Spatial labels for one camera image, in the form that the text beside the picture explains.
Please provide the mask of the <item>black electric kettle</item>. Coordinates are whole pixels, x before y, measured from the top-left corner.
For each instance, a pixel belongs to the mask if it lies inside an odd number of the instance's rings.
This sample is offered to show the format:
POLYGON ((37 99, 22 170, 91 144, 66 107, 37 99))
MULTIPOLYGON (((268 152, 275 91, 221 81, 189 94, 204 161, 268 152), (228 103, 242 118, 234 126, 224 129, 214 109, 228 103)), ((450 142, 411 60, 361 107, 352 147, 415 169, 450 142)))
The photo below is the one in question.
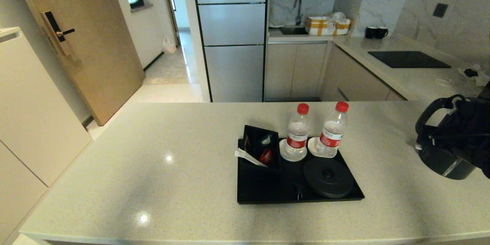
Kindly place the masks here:
POLYGON ((451 111, 443 108, 441 98, 434 100, 420 115, 415 124, 416 149, 422 162, 443 176, 443 172, 452 164, 453 156, 440 146, 439 139, 443 131, 444 119, 451 111))

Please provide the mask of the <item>clear water bottle red cap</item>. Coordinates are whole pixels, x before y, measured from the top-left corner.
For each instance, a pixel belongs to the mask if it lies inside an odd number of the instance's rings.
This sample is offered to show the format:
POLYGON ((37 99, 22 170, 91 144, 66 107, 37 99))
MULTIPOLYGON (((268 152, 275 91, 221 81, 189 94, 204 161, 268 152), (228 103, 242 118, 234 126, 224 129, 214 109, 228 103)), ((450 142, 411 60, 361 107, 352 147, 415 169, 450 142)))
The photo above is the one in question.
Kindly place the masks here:
POLYGON ((306 103, 300 103, 296 108, 296 113, 289 120, 287 125, 287 146, 289 154, 302 153, 307 148, 310 123, 308 119, 309 106, 306 103))
POLYGON ((315 146, 316 156, 334 158, 348 125, 349 105, 345 101, 336 103, 335 109, 326 116, 320 137, 315 146))

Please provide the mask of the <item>white crumpled cloth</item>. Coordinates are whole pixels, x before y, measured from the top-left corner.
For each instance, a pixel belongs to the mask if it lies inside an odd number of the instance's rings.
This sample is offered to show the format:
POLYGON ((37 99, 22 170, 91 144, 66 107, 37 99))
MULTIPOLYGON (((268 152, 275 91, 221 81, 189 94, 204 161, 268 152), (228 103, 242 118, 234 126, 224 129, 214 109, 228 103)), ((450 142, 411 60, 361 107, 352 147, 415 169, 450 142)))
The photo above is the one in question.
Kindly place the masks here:
POLYGON ((479 76, 468 78, 467 76, 465 76, 463 74, 463 71, 467 68, 465 68, 465 69, 458 68, 457 70, 458 70, 459 74, 461 74, 463 76, 464 79, 469 80, 471 83, 473 83, 477 87, 484 87, 484 86, 486 86, 486 84, 488 82, 490 82, 490 75, 488 75, 488 73, 480 65, 474 64, 472 67, 469 67, 469 68, 478 71, 479 76))

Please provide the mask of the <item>black induction cooktop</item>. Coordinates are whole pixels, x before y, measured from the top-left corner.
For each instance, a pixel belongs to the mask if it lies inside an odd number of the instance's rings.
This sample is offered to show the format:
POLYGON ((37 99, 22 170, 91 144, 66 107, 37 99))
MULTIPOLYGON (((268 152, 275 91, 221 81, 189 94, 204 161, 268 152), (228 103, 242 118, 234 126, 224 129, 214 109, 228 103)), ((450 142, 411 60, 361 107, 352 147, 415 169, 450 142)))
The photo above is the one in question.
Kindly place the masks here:
POLYGON ((451 68, 421 51, 369 51, 369 54, 394 69, 451 68))

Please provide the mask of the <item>white round coaster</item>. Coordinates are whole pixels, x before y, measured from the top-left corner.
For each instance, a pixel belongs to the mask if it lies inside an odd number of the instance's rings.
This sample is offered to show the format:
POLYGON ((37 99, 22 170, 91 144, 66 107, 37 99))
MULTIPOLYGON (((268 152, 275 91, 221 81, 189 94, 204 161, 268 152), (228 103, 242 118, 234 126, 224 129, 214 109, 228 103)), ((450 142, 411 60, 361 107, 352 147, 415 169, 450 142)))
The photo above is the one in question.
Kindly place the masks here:
POLYGON ((280 152, 280 156, 284 160, 287 160, 289 162, 299 162, 299 161, 303 160, 307 156, 307 149, 306 149, 306 147, 304 148, 305 151, 303 151, 302 153, 289 154, 289 153, 287 153, 286 146, 287 146, 286 138, 280 140, 280 142, 279 142, 279 152, 280 152))
POLYGON ((310 138, 308 140, 307 147, 308 150, 313 154, 313 156, 322 158, 333 159, 338 152, 338 146, 326 146, 320 141, 319 137, 310 138))

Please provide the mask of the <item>cardboard box with yellow tape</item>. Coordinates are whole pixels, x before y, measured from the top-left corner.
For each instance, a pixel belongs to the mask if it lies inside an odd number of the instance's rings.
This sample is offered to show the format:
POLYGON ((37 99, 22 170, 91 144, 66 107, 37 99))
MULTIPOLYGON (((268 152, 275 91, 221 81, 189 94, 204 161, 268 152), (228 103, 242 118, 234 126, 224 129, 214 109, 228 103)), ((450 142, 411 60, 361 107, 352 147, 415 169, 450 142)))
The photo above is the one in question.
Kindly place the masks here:
POLYGON ((307 17, 305 30, 311 36, 340 36, 348 33, 351 20, 343 18, 340 20, 324 17, 307 17))

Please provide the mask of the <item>beige kitchen base cabinet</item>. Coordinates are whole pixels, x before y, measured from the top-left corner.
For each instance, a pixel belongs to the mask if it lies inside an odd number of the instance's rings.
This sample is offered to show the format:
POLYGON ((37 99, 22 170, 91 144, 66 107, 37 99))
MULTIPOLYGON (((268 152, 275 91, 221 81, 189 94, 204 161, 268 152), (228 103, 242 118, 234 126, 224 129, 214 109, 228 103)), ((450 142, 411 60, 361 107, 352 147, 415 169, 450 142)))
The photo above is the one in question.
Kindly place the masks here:
POLYGON ((266 101, 403 101, 405 98, 331 42, 268 46, 266 101))

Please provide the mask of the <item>dark kitchen faucet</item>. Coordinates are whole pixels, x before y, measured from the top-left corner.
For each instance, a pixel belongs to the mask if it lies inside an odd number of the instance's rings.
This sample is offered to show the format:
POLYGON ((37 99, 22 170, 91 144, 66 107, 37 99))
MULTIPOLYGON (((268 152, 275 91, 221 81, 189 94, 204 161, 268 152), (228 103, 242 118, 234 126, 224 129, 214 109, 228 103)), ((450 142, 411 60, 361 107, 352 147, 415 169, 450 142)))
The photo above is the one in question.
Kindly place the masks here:
POLYGON ((295 25, 300 26, 302 23, 302 16, 303 16, 303 14, 301 13, 302 0, 295 0, 293 7, 296 8, 295 25))

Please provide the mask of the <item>black rectangular serving tray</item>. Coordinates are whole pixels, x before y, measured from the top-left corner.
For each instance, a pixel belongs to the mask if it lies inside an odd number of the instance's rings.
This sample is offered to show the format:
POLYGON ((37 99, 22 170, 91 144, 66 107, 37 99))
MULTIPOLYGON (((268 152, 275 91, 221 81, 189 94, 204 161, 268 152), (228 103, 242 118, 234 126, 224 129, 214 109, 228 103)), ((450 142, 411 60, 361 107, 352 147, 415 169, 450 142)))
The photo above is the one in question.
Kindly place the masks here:
MULTIPOLYGON (((354 178, 352 191, 344 198, 333 199, 314 192, 306 183, 303 166, 315 158, 312 153, 299 162, 289 162, 281 157, 281 177, 278 182, 259 183, 244 179, 239 175, 237 180, 237 201, 239 204, 282 204, 282 203, 316 203, 328 201, 352 201, 364 199, 364 193, 354 178)), ((340 153, 333 158, 348 168, 340 153)))

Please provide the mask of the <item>black condiment organizer box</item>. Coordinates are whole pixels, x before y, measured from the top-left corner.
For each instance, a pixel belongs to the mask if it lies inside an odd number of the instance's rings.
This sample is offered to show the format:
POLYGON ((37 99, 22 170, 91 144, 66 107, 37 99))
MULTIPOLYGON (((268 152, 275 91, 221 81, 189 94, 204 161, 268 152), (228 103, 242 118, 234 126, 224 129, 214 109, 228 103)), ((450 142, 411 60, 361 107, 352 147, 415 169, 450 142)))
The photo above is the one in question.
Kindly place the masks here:
MULTIPOLYGON (((253 156, 256 160, 259 160, 265 149, 271 149, 273 161, 267 165, 267 168, 264 168, 259 165, 254 165, 246 159, 240 158, 238 160, 238 174, 246 180, 257 181, 259 183, 266 183, 269 181, 278 182, 281 177, 281 156, 279 152, 278 133, 251 125, 245 125, 243 137, 244 135, 249 136, 252 144, 251 148, 246 151, 248 154, 253 156), (272 134, 271 143, 267 146, 262 146, 260 144, 260 139, 269 133, 272 134)), ((238 141, 238 147, 245 151, 244 138, 238 141)))

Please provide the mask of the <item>white paper stick sachet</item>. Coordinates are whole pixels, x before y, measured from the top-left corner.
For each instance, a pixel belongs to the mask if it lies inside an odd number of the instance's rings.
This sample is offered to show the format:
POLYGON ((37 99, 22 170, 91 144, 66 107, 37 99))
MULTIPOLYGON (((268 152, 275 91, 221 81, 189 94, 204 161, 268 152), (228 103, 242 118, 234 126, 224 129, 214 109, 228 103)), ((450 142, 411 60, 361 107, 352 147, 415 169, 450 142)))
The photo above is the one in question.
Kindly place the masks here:
POLYGON ((253 156, 251 156, 250 154, 248 154, 246 151, 242 149, 236 149, 234 156, 246 159, 247 161, 249 161, 254 165, 259 165, 261 167, 267 168, 265 164, 261 163, 259 160, 256 160, 253 156))

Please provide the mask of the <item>silver refrigerator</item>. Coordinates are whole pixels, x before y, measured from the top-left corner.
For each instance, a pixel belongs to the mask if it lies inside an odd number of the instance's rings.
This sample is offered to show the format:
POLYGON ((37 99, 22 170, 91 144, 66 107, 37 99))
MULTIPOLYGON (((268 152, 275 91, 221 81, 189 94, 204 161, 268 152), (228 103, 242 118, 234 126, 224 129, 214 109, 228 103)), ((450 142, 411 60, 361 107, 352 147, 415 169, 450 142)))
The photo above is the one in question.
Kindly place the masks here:
POLYGON ((212 102, 262 102, 268 0, 195 0, 212 102))

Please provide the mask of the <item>white plastic bag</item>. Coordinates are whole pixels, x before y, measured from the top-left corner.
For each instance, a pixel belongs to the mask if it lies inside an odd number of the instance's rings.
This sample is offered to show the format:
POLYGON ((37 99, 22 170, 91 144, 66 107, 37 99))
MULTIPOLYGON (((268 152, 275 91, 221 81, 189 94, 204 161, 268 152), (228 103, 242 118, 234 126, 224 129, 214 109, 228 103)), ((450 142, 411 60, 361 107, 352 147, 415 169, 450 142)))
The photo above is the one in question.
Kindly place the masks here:
POLYGON ((164 54, 173 54, 177 51, 177 45, 171 37, 164 37, 162 42, 162 51, 164 54))

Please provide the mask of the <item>light wooden door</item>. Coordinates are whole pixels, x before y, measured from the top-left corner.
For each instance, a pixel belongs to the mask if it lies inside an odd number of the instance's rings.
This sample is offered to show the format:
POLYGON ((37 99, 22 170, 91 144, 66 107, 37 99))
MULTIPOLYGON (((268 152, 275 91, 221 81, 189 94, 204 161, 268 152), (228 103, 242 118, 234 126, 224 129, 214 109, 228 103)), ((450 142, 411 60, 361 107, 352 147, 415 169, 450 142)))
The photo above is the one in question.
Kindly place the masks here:
POLYGON ((145 73, 119 0, 25 0, 56 57, 102 126, 142 86, 145 73), (72 55, 62 56, 41 13, 51 11, 66 36, 72 55))

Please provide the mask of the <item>black electronic door lock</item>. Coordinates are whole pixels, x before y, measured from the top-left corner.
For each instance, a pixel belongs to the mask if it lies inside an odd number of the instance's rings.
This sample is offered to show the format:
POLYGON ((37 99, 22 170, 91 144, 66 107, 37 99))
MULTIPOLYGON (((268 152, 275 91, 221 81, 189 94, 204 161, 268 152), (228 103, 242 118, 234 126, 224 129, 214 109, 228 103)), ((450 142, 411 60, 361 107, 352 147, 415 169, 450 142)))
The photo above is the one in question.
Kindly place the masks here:
POLYGON ((48 28, 48 33, 57 51, 62 56, 72 55, 72 50, 70 45, 66 42, 66 36, 75 32, 75 29, 68 29, 66 31, 61 30, 58 25, 54 14, 51 11, 46 11, 41 13, 44 23, 46 23, 48 28))

